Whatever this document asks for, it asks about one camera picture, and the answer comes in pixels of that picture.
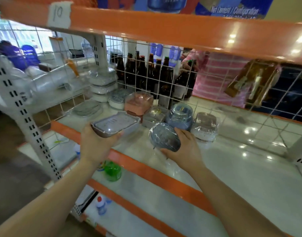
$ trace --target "poster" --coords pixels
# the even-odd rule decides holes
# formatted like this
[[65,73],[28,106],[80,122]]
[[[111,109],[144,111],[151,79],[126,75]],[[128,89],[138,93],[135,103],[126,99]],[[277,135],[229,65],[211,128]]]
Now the poster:
[[97,0],[98,8],[263,19],[273,0]]

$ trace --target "green plastic bottle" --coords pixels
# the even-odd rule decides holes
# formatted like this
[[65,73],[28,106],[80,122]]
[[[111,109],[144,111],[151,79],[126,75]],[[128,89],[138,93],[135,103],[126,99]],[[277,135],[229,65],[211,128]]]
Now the green plastic bottle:
[[106,178],[109,181],[117,181],[121,177],[121,167],[112,161],[105,165]]

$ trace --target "person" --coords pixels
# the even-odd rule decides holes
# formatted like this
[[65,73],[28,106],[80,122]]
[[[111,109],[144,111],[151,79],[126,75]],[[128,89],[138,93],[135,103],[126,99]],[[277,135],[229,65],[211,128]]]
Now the person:
[[[181,141],[180,149],[177,152],[161,149],[162,153],[192,176],[216,210],[230,237],[285,236],[205,166],[193,134],[177,128],[175,131]],[[78,165],[4,222],[0,226],[0,236],[55,236],[82,189],[121,135],[120,132],[109,138],[101,138],[87,124],[81,133],[81,159]]]
[[191,70],[187,61],[197,60],[197,65],[194,66],[197,71],[193,89],[194,96],[221,102],[226,105],[245,107],[247,95],[251,87],[250,83],[245,85],[240,94],[233,98],[225,94],[224,90],[250,61],[249,59],[218,52],[197,51],[196,49],[188,52],[188,48],[186,48],[186,51],[183,53],[184,59],[181,68]]

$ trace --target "pink striped shirt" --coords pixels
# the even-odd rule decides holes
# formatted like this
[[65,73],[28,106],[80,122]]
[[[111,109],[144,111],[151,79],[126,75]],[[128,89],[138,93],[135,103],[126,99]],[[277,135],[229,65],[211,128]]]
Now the pink striped shirt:
[[250,60],[240,56],[218,52],[196,51],[193,49],[183,60],[197,60],[199,71],[193,95],[215,100],[227,105],[244,108],[246,97],[251,85],[246,85],[235,97],[230,97],[224,90],[240,73]]

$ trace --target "price label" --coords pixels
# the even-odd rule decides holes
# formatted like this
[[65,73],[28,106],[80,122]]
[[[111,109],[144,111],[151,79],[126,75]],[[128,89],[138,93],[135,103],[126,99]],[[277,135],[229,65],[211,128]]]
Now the price label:
[[49,6],[47,26],[68,29],[71,26],[71,5],[72,1],[53,2]]

